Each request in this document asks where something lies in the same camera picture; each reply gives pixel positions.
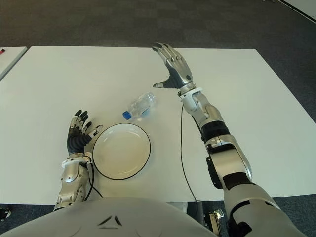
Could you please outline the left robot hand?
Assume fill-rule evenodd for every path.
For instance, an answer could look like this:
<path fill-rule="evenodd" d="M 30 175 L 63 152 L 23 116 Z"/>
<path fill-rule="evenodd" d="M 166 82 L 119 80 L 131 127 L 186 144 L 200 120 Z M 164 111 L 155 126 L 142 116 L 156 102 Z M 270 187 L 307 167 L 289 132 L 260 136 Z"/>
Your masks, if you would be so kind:
<path fill-rule="evenodd" d="M 84 154 L 85 147 L 89 144 L 96 135 L 98 135 L 103 126 L 98 125 L 90 130 L 92 122 L 86 123 L 88 111 L 78 110 L 71 119 L 68 136 L 67 136 L 67 150 L 71 156 L 73 154 Z"/>

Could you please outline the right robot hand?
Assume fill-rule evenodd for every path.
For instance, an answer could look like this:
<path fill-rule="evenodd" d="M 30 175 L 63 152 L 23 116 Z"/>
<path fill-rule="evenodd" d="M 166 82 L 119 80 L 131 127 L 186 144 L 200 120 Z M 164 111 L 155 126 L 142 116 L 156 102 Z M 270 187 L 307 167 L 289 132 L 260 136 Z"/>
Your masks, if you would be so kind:
<path fill-rule="evenodd" d="M 166 81 L 158 82 L 153 85 L 154 88 L 172 88 L 190 90 L 195 88 L 192 72 L 185 58 L 173 47 L 166 43 L 156 42 L 152 50 L 155 51 L 163 60 L 169 77 Z"/>

